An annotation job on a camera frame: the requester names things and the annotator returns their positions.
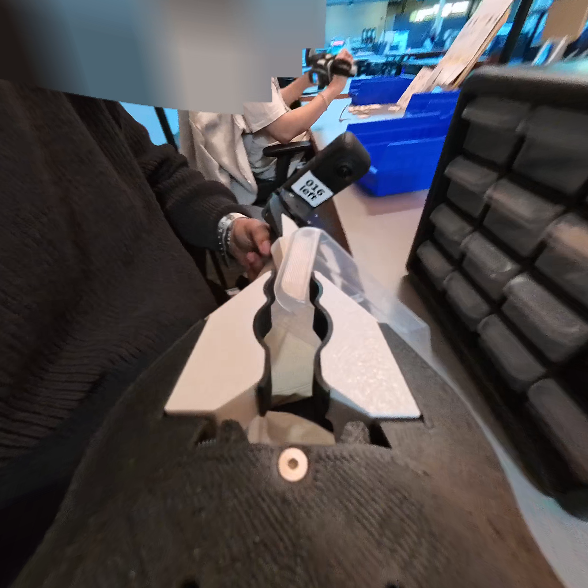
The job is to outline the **brown cardboard sheet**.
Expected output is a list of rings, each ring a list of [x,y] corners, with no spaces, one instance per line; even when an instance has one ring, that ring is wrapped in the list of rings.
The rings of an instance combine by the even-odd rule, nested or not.
[[[395,106],[405,110],[416,93],[456,89],[506,23],[513,1],[482,1],[434,68],[423,67]]]

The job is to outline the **person's torso in black sweater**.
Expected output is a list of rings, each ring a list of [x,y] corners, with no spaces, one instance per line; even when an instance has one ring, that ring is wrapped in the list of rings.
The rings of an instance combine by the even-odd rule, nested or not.
[[[1,81],[1,587],[121,395],[217,307],[147,141],[118,102]]]

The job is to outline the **silver wristwatch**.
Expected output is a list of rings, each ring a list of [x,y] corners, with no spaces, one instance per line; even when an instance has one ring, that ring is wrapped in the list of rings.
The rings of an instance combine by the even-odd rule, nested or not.
[[[224,260],[224,264],[226,266],[229,265],[229,262],[234,259],[233,255],[231,254],[231,235],[233,231],[234,223],[239,219],[249,219],[244,214],[231,212],[226,214],[225,216],[221,217],[217,225],[217,241],[219,244],[219,250],[221,252],[222,258]]]

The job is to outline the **clear plastic drawer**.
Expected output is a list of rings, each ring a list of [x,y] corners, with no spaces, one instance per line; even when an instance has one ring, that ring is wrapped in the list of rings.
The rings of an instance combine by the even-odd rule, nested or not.
[[[430,327],[367,270],[361,268],[327,232],[301,228],[278,240],[285,246],[277,270],[275,301],[294,315],[311,304],[311,279],[327,278],[343,294],[386,324],[417,352],[430,347]]]

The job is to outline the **black office chair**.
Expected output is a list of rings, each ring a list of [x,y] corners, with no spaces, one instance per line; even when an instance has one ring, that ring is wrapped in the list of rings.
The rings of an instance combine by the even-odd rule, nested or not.
[[[305,165],[309,160],[315,156],[315,148],[311,141],[297,141],[288,144],[276,144],[266,147],[263,150],[263,155],[275,160],[275,173],[269,179],[263,179],[254,176],[257,194],[254,201],[255,206],[265,205],[270,195],[295,173],[299,165]],[[300,156],[300,164],[296,164],[290,170],[290,166],[295,158]]]

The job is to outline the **person's left hand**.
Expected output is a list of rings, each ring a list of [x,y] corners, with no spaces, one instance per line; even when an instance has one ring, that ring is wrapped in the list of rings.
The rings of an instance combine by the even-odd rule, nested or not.
[[[270,261],[270,227],[259,219],[239,217],[231,224],[228,245],[231,255],[253,281]]]

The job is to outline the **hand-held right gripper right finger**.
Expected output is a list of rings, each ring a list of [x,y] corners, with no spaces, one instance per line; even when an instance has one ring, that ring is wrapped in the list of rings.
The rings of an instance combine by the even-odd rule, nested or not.
[[[417,420],[418,407],[377,319],[315,271],[327,335],[320,376],[335,398],[378,420]]]

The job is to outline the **black post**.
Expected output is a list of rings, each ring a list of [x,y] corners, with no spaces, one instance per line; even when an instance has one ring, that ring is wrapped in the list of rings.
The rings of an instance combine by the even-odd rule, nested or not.
[[[519,1],[517,4],[517,10],[512,22],[511,30],[507,35],[504,46],[497,58],[497,64],[505,65],[511,61],[511,58],[516,49],[518,39],[522,32],[523,26],[526,22],[527,16],[533,6],[534,1]]]

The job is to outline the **person's left forearm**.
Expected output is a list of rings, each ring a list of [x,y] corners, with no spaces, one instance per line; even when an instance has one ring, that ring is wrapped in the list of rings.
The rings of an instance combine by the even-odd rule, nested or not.
[[[169,223],[189,244],[220,251],[217,225],[221,217],[237,212],[254,218],[227,187],[206,180],[171,145],[147,141],[136,158]]]

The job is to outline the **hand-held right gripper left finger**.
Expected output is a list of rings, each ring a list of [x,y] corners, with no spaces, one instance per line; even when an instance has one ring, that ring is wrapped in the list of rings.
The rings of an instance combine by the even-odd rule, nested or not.
[[[250,422],[258,415],[256,388],[265,351],[254,334],[254,317],[267,302],[265,272],[211,313],[165,405],[171,416],[214,422]]]

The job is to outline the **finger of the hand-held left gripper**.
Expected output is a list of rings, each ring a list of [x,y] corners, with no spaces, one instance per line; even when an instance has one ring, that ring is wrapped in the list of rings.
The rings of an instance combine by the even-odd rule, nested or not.
[[[298,225],[286,215],[281,215],[282,236],[275,239],[270,247],[270,271],[276,276],[282,262],[290,249],[293,234],[298,230]]]

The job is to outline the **blue plastic bin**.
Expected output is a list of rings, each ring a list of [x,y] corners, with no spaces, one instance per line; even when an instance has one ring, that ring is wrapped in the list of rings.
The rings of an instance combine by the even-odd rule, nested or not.
[[[428,112],[349,124],[371,157],[357,184],[375,197],[429,189],[452,117],[452,111]]]

